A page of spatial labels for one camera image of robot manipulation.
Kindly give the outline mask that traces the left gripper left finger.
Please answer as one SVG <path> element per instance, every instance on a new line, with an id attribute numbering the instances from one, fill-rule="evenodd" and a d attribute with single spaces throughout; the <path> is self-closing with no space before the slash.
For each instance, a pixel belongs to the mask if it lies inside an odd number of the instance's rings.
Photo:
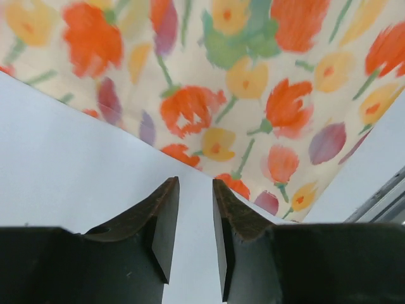
<path id="1" fill-rule="evenodd" d="M 180 182 L 170 177 L 147 198 L 112 219 L 91 228 L 85 238 L 117 243 L 139 233 L 142 247 L 159 278 L 169 283 L 179 207 Z"/>

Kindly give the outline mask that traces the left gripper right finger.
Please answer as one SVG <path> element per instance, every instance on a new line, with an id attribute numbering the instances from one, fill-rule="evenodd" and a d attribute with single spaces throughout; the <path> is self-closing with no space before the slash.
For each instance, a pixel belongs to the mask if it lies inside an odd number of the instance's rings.
<path id="1" fill-rule="evenodd" d="M 273 301 L 272 223 L 221 179 L 213 180 L 213 220 L 222 300 Z"/>

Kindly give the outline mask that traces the orange floral skirt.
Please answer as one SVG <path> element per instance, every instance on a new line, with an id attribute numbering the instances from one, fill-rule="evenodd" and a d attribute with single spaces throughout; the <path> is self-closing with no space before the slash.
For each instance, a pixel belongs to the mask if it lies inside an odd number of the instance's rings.
<path id="1" fill-rule="evenodd" d="M 404 2 L 2 1 L 1 71 L 300 222 L 404 90 Z"/>

